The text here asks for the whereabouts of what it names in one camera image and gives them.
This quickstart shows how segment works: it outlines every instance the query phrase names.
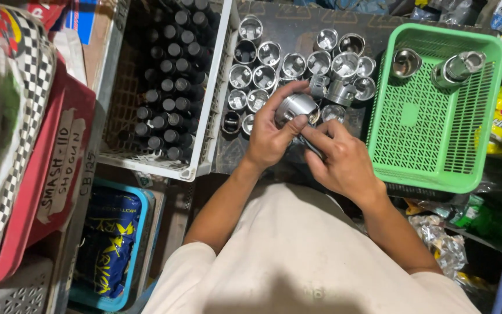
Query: right hand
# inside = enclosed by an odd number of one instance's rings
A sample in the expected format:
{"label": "right hand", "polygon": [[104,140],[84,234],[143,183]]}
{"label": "right hand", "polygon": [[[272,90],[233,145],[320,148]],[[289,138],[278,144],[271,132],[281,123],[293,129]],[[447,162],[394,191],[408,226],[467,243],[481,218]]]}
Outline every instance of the right hand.
{"label": "right hand", "polygon": [[362,210],[373,208],[387,197],[385,184],[373,172],[365,144],[336,119],[317,129],[307,126],[301,134],[327,156],[323,162],[309,149],[305,152],[313,177],[324,187],[348,197]]}

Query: person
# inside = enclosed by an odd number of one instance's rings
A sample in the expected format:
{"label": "person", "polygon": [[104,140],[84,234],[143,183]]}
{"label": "person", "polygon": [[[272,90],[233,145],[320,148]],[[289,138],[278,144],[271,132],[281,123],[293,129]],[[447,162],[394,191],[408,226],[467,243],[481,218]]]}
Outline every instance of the person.
{"label": "person", "polygon": [[[479,313],[393,207],[363,142],[335,119],[276,128],[282,100],[308,86],[281,87],[257,112],[244,157],[167,260],[143,314]],[[253,191],[299,133],[326,154],[306,151],[314,178],[362,210],[369,236],[317,190]]]}

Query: blue plastic basket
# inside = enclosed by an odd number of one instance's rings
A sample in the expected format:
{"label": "blue plastic basket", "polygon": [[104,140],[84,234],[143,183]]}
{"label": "blue plastic basket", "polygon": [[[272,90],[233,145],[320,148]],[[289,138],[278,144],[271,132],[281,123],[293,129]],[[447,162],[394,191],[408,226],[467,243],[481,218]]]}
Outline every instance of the blue plastic basket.
{"label": "blue plastic basket", "polygon": [[71,291],[69,292],[69,300],[71,301],[86,304],[100,310],[115,312],[121,310],[129,299],[129,292],[131,290],[131,283],[133,282],[133,274],[135,272],[137,252],[139,252],[139,244],[141,242],[141,235],[143,233],[143,225],[147,218],[148,206],[150,203],[148,199],[154,198],[154,195],[144,189],[130,187],[125,184],[111,182],[99,178],[94,178],[93,186],[108,187],[132,193],[141,200],[142,204],[141,217],[139,218],[138,223],[140,228],[137,228],[135,243],[133,243],[133,247],[131,249],[131,259],[129,260],[129,269],[127,270],[127,279],[125,280],[125,288],[123,289],[123,292],[116,298],[111,299],[97,294],[93,289],[89,287],[75,283],[73,283],[73,285],[71,286]]}

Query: left hand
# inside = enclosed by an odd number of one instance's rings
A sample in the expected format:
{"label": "left hand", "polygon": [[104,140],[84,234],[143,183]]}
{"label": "left hand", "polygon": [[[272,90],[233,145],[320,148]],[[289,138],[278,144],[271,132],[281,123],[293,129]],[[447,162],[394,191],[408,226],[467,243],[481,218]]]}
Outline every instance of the left hand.
{"label": "left hand", "polygon": [[260,172],[279,162],[288,144],[307,125],[308,117],[305,115],[295,117],[280,130],[275,124],[275,111],[278,106],[286,97],[299,92],[309,94],[308,81],[290,82],[276,90],[255,114],[249,146],[243,158],[250,161]]}

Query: fingernail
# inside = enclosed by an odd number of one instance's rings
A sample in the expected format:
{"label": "fingernail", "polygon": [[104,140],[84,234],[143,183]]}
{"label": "fingernail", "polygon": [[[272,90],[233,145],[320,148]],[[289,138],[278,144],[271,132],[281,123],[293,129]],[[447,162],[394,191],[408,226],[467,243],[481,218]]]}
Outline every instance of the fingernail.
{"label": "fingernail", "polygon": [[303,129],[307,125],[308,120],[309,119],[307,118],[306,115],[299,115],[293,119],[296,126],[299,127],[300,129]]}

